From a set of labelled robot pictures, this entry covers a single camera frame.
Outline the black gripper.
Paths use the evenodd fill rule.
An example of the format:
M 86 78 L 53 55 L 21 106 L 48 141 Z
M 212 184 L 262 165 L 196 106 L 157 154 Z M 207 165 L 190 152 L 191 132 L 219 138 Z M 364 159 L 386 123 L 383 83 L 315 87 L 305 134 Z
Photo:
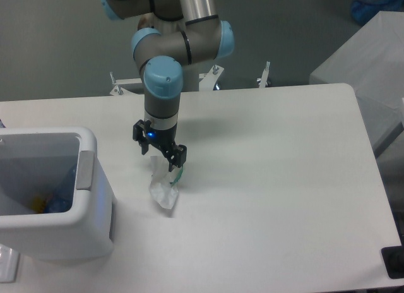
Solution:
M 172 172 L 175 167 L 182 168 L 187 159 L 187 147 L 175 143 L 176 131 L 177 125 L 157 130 L 140 119 L 133 125 L 133 140 L 138 142 L 142 155 L 148 152 L 149 145 L 161 151 L 169 162 L 169 172 Z

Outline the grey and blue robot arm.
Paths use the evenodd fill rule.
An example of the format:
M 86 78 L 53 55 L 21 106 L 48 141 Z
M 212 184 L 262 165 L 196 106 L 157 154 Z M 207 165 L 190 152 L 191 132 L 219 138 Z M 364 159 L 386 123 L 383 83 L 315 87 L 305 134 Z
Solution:
M 172 33 L 156 27 L 139 29 L 131 39 L 132 56 L 145 94 L 145 116 L 133 126 L 133 140 L 146 154 L 159 150 L 169 169 L 181 168 L 187 148 L 175 143 L 183 68 L 231 55 L 234 33 L 219 18 L 214 0 L 100 0 L 111 20 L 151 13 L 166 23 L 184 22 Z

